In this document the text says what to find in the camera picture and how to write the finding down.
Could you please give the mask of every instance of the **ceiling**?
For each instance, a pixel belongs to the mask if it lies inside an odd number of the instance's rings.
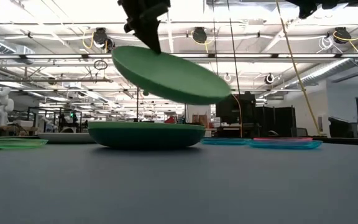
[[[99,54],[103,49],[95,46],[87,49],[83,44],[91,44],[91,34],[97,27],[105,27],[106,33],[116,46],[135,45],[145,47],[132,34],[126,34],[123,26],[127,16],[123,9],[111,0],[22,0],[23,8],[17,7],[12,1],[0,0],[0,41],[6,44],[21,45],[32,49],[36,54]],[[163,52],[168,53],[288,53],[288,46],[284,38],[274,37],[282,31],[280,18],[274,1],[264,1],[260,4],[232,5],[230,12],[227,7],[216,6],[214,10],[202,0],[171,0],[172,7],[167,15],[160,16],[162,23],[159,27],[160,45]],[[352,37],[358,37],[358,7],[345,7],[340,5],[333,10],[319,9],[307,19],[297,19],[298,8],[281,1],[282,15],[287,23],[290,45],[294,53],[338,53],[352,49],[350,43],[332,44],[330,48],[323,49],[321,41],[328,32],[332,33],[335,27],[346,27]],[[191,31],[195,27],[204,27],[208,36],[208,45],[197,44],[191,38]],[[41,66],[46,63],[52,66]],[[71,64],[70,66],[53,66],[55,63]],[[94,78],[97,70],[93,66],[81,65],[84,61],[78,60],[36,60],[31,65],[17,63],[12,60],[0,61],[0,67],[15,74],[11,78],[20,78],[27,73],[34,73],[31,78],[64,78],[89,79]],[[200,63],[201,66],[219,71],[224,78],[230,76],[228,81],[236,88],[236,71],[239,76],[241,88],[272,88],[275,85],[285,84],[295,76],[293,65],[286,62],[237,62],[219,61]],[[297,63],[300,72],[316,65],[314,62]],[[272,73],[276,77],[273,85],[266,85],[264,77]],[[124,93],[119,89],[136,89],[123,78],[113,65],[98,73],[98,77],[105,77],[113,82],[83,82],[82,88],[114,89],[117,91],[98,93],[110,103],[118,103],[123,107],[122,113],[131,113],[136,108],[135,93]],[[67,88],[61,83],[49,85],[39,83],[39,88]],[[84,102],[74,92],[60,94],[61,97],[72,96],[77,102]],[[161,105],[152,103],[160,100]],[[148,113],[163,113],[164,111],[183,110],[183,105],[160,99],[157,96],[143,96],[140,102],[144,105],[141,110]]]

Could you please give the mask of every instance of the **plastic plate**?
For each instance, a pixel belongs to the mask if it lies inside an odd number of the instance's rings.
[[[246,145],[248,139],[226,139],[226,138],[204,138],[202,144],[217,146],[243,146]]]
[[[208,69],[167,53],[122,46],[112,52],[117,70],[145,91],[179,103],[210,105],[231,94],[229,85]]]
[[[33,149],[45,145],[48,140],[0,138],[0,149]]]
[[[322,141],[258,141],[250,140],[248,145],[264,149],[315,149],[319,147]]]

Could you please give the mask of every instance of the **wall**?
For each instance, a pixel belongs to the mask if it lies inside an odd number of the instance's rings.
[[[327,92],[330,116],[357,122],[358,85],[329,83]]]
[[[321,81],[317,86],[307,86],[306,92],[316,120],[318,121],[319,116],[323,119],[322,133],[329,136],[329,110],[326,82]],[[289,94],[285,95],[283,101],[278,104],[268,103],[268,106],[295,107],[296,126],[299,128],[306,128],[310,136],[318,134],[302,92],[289,92]]]

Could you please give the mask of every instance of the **green plate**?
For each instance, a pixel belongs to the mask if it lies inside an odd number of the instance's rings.
[[[231,94],[227,83],[208,69],[170,54],[122,46],[112,52],[117,70],[150,93],[179,103],[210,105]]]
[[[34,149],[47,142],[48,140],[0,137],[0,149]]]
[[[142,122],[89,122],[88,131],[97,143],[117,149],[184,148],[205,135],[204,126]]]

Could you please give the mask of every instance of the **table surface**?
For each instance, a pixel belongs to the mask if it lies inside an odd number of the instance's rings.
[[[358,223],[358,146],[0,151],[0,223]]]

